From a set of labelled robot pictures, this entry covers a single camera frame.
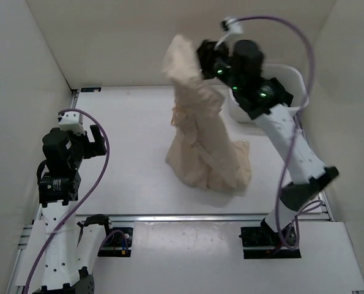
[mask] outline white floor panel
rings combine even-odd
[[[98,258],[95,293],[351,294],[364,290],[343,223],[302,222],[301,259],[244,260],[242,222],[136,222],[132,257]],[[42,246],[35,223],[20,268],[23,285]],[[44,261],[32,285],[39,286]]]
[[[77,108],[102,123],[110,138],[111,157],[102,182],[78,213],[269,213],[283,161],[264,133],[235,122],[224,104],[221,115],[231,139],[250,142],[250,186],[233,195],[190,188],[165,163],[175,134],[170,124],[173,106],[171,87],[109,87],[80,93]],[[93,185],[103,161],[104,157],[96,157],[83,162],[81,197]]]

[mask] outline white backdrop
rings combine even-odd
[[[228,15],[272,14],[300,26],[314,41],[335,0],[27,0],[72,88],[168,84],[160,72],[172,38],[196,45],[221,36]],[[300,67],[305,49],[288,28],[244,24],[268,60]]]
[[[364,275],[364,1],[337,0],[315,49],[318,80],[305,126],[317,153],[341,173],[329,200]]]
[[[70,91],[24,0],[0,0],[0,293],[38,204],[42,137]]]

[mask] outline purple cable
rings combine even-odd
[[[270,15],[256,15],[256,16],[252,16],[252,17],[242,17],[242,18],[238,18],[237,21],[247,21],[247,20],[272,20],[272,21],[277,21],[279,23],[282,23],[283,25],[287,26],[289,29],[291,29],[296,35],[298,35],[300,37],[300,39],[302,40],[305,49],[306,49],[306,53],[308,56],[308,62],[309,62],[309,70],[308,70],[308,81],[306,84],[306,95],[304,96],[301,105],[304,105],[304,103],[306,102],[308,96],[311,93],[312,87],[314,85],[314,78],[315,78],[315,57],[314,57],[314,51],[313,51],[313,47],[311,42],[308,40],[308,38],[306,37],[306,35],[294,24],[292,24],[290,21],[287,21],[283,18],[280,17],[274,17],[274,16],[270,16]],[[301,115],[302,115],[302,110],[299,110],[298,113],[298,118],[299,120],[301,120]],[[289,162],[291,161],[291,156],[292,156],[292,152],[294,149],[294,143],[295,143],[295,139],[296,139],[296,132],[297,132],[297,125],[296,123],[294,124],[293,130],[292,130],[292,138],[291,138],[291,145],[289,147],[289,151],[288,154],[285,158],[284,161],[284,167],[281,171],[281,176],[280,176],[280,181],[278,183],[278,188],[277,188],[277,197],[275,200],[275,223],[277,226],[277,231],[278,231],[278,236],[280,237],[280,240],[282,242],[282,245],[285,246],[288,249],[297,249],[298,245],[299,245],[299,222],[297,220],[297,216],[294,218],[294,220],[292,221],[292,225],[293,223],[295,223],[295,227],[296,227],[296,243],[295,246],[290,246],[284,236],[282,235],[281,232],[281,226],[280,226],[280,216],[279,216],[279,204],[280,204],[280,198],[281,198],[281,193],[282,193],[282,185],[284,182],[284,178],[285,178],[285,173],[286,173],[286,169],[288,168]],[[303,214],[303,213],[307,213],[311,210],[316,209],[317,207],[319,207],[322,202],[320,202],[320,204],[314,208],[310,208],[307,209],[307,207],[309,207],[312,204],[315,204],[317,202],[311,202],[308,203],[307,205],[303,206],[298,215]]]
[[[128,242],[125,236],[125,233],[121,230],[113,230],[110,234],[108,234],[108,236],[103,240],[103,242],[101,243],[99,250],[104,246],[104,244],[106,244],[106,242],[108,241],[108,239],[110,239],[112,236],[114,236],[116,233],[119,233],[122,235],[123,240],[125,241],[125,249],[126,251],[128,250]]]
[[[106,145],[106,159],[104,160],[104,166],[103,166],[102,171],[100,172],[95,184],[92,186],[92,188],[89,189],[87,194],[85,194],[85,196],[77,203],[77,205],[74,206],[74,208],[71,211],[69,211],[68,214],[66,214],[66,216],[60,221],[60,223],[57,224],[54,231],[47,238],[45,244],[41,248],[41,250],[40,250],[38,256],[36,257],[35,262],[34,262],[32,268],[31,268],[31,270],[30,270],[30,272],[28,274],[28,278],[27,278],[27,281],[26,281],[25,286],[24,286],[23,294],[28,294],[29,284],[31,283],[31,279],[32,279],[32,277],[33,277],[33,275],[35,273],[36,266],[39,264],[39,261],[42,258],[42,255],[45,253],[46,248],[51,243],[51,240],[54,238],[54,235],[64,225],[64,223],[67,221],[67,219],[70,218],[70,216],[72,216],[73,213],[75,213],[77,211],[77,209],[85,202],[85,200],[87,200],[87,198],[91,195],[91,193],[96,189],[96,187],[98,186],[100,180],[102,179],[102,177],[104,175],[104,172],[107,169],[108,161],[110,160],[110,142],[108,141],[107,134],[106,134],[104,128],[102,127],[102,125],[93,116],[91,116],[89,113],[86,113],[85,111],[82,111],[80,109],[68,108],[68,109],[61,110],[58,114],[65,113],[65,112],[68,112],[68,111],[75,111],[75,112],[81,113],[82,115],[89,118],[91,121],[93,121],[98,126],[98,128],[100,129],[100,131],[102,132],[102,134],[104,136],[104,141],[105,141],[105,145]]]

